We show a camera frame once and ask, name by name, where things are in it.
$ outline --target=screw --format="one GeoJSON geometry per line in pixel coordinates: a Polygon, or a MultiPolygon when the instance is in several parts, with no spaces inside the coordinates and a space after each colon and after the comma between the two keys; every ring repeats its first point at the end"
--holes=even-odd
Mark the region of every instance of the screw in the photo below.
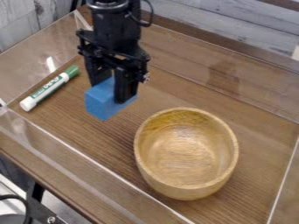
{"type": "Polygon", "coordinates": [[[49,223],[49,224],[54,223],[54,221],[56,221],[54,217],[49,217],[49,218],[48,218],[48,223],[49,223]]]}

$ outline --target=floor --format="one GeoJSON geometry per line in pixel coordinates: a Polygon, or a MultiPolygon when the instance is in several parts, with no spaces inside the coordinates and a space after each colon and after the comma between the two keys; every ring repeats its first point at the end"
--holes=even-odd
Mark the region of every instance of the floor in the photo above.
{"type": "MultiPolygon", "coordinates": [[[[32,179],[20,171],[20,169],[0,156],[0,194],[13,192],[25,195],[32,179]]],[[[89,224],[88,222],[49,192],[44,193],[41,203],[58,215],[58,217],[70,224],[89,224]]],[[[21,202],[8,200],[0,201],[0,215],[22,214],[24,206],[21,202]]]]}

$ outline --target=wooden table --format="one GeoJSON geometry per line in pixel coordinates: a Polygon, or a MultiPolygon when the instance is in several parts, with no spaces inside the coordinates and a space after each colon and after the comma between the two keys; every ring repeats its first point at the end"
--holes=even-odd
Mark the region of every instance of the wooden table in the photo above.
{"type": "Polygon", "coordinates": [[[297,74],[158,26],[144,29],[142,46],[152,77],[136,102],[105,122],[86,113],[76,56],[8,105],[1,152],[94,223],[267,223],[299,134],[297,74]],[[72,64],[78,77],[25,113],[18,101],[72,64]],[[173,107],[211,112],[239,141],[229,182],[195,201],[161,196],[136,169],[136,129],[173,107]]]}

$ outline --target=black cable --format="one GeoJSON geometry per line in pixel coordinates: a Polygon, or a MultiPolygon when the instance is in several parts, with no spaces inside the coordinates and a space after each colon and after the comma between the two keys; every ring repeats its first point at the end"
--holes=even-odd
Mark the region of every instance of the black cable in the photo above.
{"type": "Polygon", "coordinates": [[[153,23],[153,17],[154,17],[154,7],[152,6],[150,2],[148,0],[142,0],[148,3],[149,8],[150,8],[150,14],[149,14],[149,21],[148,22],[142,22],[140,21],[134,16],[132,11],[128,12],[129,17],[134,20],[134,22],[141,25],[142,27],[149,27],[153,23]]]}
{"type": "Polygon", "coordinates": [[[22,224],[29,223],[30,209],[29,209],[28,201],[22,197],[20,197],[18,195],[14,195],[14,194],[0,195],[0,200],[20,200],[22,202],[24,208],[25,208],[22,224]]]}

